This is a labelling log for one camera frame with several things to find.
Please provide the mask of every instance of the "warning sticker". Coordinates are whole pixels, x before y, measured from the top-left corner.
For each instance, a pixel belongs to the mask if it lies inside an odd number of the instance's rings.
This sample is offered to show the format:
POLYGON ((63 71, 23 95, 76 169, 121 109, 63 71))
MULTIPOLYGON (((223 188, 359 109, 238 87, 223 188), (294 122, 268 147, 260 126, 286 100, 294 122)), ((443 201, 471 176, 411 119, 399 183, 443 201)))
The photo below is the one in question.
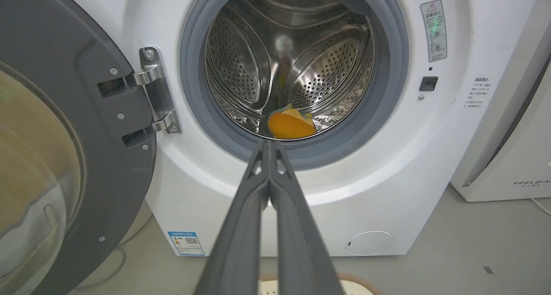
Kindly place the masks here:
POLYGON ((421 14, 427 31, 429 62, 447 57, 446 19, 442 0, 421 4, 421 14))
POLYGON ((168 232, 181 256, 205 256, 195 232, 168 232))
POLYGON ((492 86, 492 81, 489 78, 474 78, 463 107, 467 109, 481 108, 488 101, 488 98, 490 98, 489 93, 492 86))

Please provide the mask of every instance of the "qr code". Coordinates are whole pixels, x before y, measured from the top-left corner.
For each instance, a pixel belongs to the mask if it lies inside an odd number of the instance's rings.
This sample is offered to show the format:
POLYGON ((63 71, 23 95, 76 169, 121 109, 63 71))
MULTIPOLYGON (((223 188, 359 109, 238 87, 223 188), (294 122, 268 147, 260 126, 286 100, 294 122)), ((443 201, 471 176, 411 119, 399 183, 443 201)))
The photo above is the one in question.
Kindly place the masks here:
POLYGON ((195 238, 186 238, 187 244, 199 244, 195 238))

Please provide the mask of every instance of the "door hinge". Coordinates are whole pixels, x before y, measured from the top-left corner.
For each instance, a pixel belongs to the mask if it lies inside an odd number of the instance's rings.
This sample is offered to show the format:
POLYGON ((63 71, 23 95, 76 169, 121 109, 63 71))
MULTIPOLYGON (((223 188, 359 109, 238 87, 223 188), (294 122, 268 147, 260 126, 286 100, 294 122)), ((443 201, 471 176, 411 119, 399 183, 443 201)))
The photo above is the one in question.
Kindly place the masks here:
POLYGON ((153 130, 156 132, 166 130, 169 134, 180 134, 182 132, 180 120, 174 107, 159 50, 155 47, 140 48, 139 59, 143 71, 126 76, 124 78, 126 85, 144 87, 153 112, 151 123, 153 130))

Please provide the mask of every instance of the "front-load washing machine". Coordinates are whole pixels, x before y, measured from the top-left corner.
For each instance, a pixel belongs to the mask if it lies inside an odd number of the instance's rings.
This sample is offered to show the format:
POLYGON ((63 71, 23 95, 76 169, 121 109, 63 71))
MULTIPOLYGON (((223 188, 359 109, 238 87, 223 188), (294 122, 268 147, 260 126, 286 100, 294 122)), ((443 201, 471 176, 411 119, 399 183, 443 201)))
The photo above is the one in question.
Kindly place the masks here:
POLYGON ((0 291, 73 289, 148 189, 173 251, 208 256, 289 104, 317 130, 283 147, 329 253, 405 254, 534 2, 1 0, 0 291))

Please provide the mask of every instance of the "white appliance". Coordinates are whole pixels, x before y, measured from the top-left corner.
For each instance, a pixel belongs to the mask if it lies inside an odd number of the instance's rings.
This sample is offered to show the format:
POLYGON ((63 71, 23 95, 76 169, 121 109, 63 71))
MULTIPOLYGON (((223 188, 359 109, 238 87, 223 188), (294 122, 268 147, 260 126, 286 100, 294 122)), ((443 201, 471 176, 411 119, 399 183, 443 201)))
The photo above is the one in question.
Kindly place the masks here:
MULTIPOLYGON (((329 253, 405 254, 535 1, 3 0, 0 143, 20 158, 2 164, 15 183, 0 202, 0 292, 73 289, 148 189, 175 254, 209 255, 271 138, 263 119, 287 103, 317 128, 283 146, 329 253)), ((275 217, 262 216, 264 256, 275 217)))
MULTIPOLYGON (((155 46, 162 53, 182 133, 158 134, 157 164, 146 199, 177 255, 208 255, 250 150, 236 144, 246 141, 240 139, 246 132, 223 126, 232 122, 219 120, 215 116, 223 116, 221 111, 203 105, 212 101, 198 91, 208 87, 194 86, 204 83, 201 46, 228 0, 75 1, 105 29, 134 69, 140 68, 138 48, 155 46), (170 233, 195 233, 201 250, 175 244, 170 233)), ((357 142, 327 139, 320 145, 331 148, 316 147, 321 158, 310 155, 309 144, 288 150, 291 161, 301 167, 297 177, 333 256, 408 251, 498 87, 535 0, 366 1, 375 17, 387 21, 381 20, 388 24, 383 28, 387 37, 393 38, 387 42, 397 41, 388 44, 391 63, 408 60, 399 62, 407 64, 399 99, 384 105, 392 107, 388 115, 372 114, 362 121, 383 124, 374 133, 351 134, 357 142), (434 11, 445 14, 447 57, 431 62, 429 58, 437 58, 427 44, 433 47, 425 20, 434 11), (400 31, 401 16, 407 34, 400 31), (403 39, 407 46, 398 43, 403 39), (399 46, 407 50, 406 56, 392 52, 399 46), (436 89, 420 91, 423 77, 431 76, 438 77, 436 89), (471 99, 473 89, 484 94, 471 99)), ((381 82, 388 89, 403 75, 392 72, 381 82)), ((270 208, 263 214, 264 256, 276 255, 275 216, 270 208)))
POLYGON ((551 6, 536 0, 451 179, 467 201, 551 197, 551 6))

